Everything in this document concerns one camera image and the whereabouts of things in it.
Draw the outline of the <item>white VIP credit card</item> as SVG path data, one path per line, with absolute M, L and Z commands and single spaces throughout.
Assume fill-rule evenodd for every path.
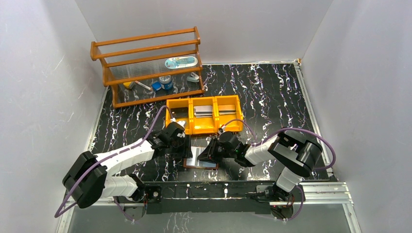
M 213 106 L 212 105 L 198 105 L 194 106 L 194 116 L 196 118 L 212 117 L 213 116 Z

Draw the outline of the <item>light grey credit card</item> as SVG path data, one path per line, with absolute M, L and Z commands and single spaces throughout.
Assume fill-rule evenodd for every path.
M 196 159 L 204 150 L 205 147 L 191 147 L 192 158 Z

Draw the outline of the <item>brown leather card holder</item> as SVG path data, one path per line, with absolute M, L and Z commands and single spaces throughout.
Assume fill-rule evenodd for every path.
M 197 158 L 184 159 L 183 167 L 185 168 L 197 168 L 197 169 L 218 169 L 219 166 L 216 163 L 202 162 Z

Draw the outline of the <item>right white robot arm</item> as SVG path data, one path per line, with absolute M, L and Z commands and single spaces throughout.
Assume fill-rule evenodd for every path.
M 223 132 L 213 138 L 197 158 L 216 164 L 224 158 L 233 158 L 243 167 L 276 160 L 284 169 L 272 190 L 274 195 L 284 198 L 303 178 L 311 175 L 323 152 L 322 146 L 316 140 L 303 136 L 303 132 L 298 128 L 282 128 L 271 138 L 255 144 L 244 144 L 233 132 Z

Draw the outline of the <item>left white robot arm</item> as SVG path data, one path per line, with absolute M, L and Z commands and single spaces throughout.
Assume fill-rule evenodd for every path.
M 87 208 L 100 198 L 125 197 L 135 202 L 158 202 L 161 188 L 145 185 L 137 175 L 116 176 L 129 167 L 153 160 L 159 156 L 184 156 L 189 149 L 189 136 L 185 134 L 184 121 L 173 121 L 160 131 L 151 132 L 147 138 L 122 148 L 79 155 L 62 180 L 63 186 L 73 190 L 71 197 L 80 208 Z

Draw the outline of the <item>yellow three-compartment bin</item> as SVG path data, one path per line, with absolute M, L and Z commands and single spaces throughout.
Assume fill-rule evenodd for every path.
M 244 124 L 237 95 L 198 97 L 167 100 L 165 124 L 173 119 L 181 123 L 185 134 L 212 134 L 219 128 L 226 131 L 241 132 Z

